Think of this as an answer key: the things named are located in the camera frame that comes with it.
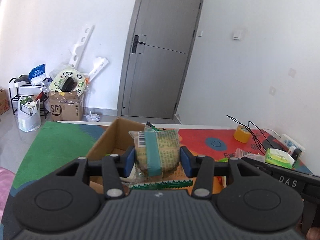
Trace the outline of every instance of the cardboard box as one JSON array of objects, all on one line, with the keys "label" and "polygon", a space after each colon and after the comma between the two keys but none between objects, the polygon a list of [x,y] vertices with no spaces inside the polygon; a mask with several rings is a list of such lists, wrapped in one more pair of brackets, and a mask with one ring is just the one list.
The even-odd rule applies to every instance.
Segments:
[{"label": "cardboard box", "polygon": [[0,90],[0,115],[9,110],[7,94],[4,89]]},{"label": "cardboard box", "polygon": [[53,121],[81,121],[83,95],[77,92],[49,92],[49,103]]},{"label": "cardboard box", "polygon": [[[134,145],[133,138],[129,135],[129,131],[143,131],[144,126],[142,123],[123,118],[115,119],[88,152],[88,160],[99,161],[107,153],[122,155],[129,146]],[[90,181],[90,186],[94,190],[103,192],[102,177],[90,177]]]}]

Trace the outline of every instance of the white wall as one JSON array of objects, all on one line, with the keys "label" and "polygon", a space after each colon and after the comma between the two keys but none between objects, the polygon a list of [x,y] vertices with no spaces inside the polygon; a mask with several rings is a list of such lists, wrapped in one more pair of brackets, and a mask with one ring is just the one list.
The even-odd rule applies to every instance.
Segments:
[{"label": "white wall", "polygon": [[[231,39],[235,29],[244,30],[241,41]],[[304,145],[303,160],[320,174],[320,0],[204,0],[199,30],[177,111],[182,123],[235,126],[226,114],[251,120]]]},{"label": "white wall", "polygon": [[46,63],[49,73],[68,63],[69,49],[86,24],[95,30],[79,70],[89,71],[95,56],[108,66],[92,82],[87,106],[116,109],[120,74],[135,0],[2,0],[0,4],[0,85]]}]

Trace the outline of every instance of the yellow tape roll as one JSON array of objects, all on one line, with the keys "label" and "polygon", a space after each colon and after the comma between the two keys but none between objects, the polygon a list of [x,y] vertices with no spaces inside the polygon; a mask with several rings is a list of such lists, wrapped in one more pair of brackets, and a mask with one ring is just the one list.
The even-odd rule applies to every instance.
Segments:
[{"label": "yellow tape roll", "polygon": [[242,143],[247,143],[250,139],[251,133],[242,125],[238,125],[233,137]]}]

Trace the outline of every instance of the door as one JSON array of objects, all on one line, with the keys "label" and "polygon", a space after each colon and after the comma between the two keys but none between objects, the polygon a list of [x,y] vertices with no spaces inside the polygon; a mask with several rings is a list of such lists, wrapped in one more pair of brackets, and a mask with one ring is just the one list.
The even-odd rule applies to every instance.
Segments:
[{"label": "door", "polygon": [[201,0],[141,0],[122,115],[173,117]]}]

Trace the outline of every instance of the teal stripe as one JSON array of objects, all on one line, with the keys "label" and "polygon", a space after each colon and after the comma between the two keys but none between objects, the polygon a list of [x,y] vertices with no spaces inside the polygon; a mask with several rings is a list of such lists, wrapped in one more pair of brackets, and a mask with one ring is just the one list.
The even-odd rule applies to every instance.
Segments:
[{"label": "teal stripe", "polygon": [[148,175],[158,176],[162,174],[156,132],[144,132],[146,139]]}]

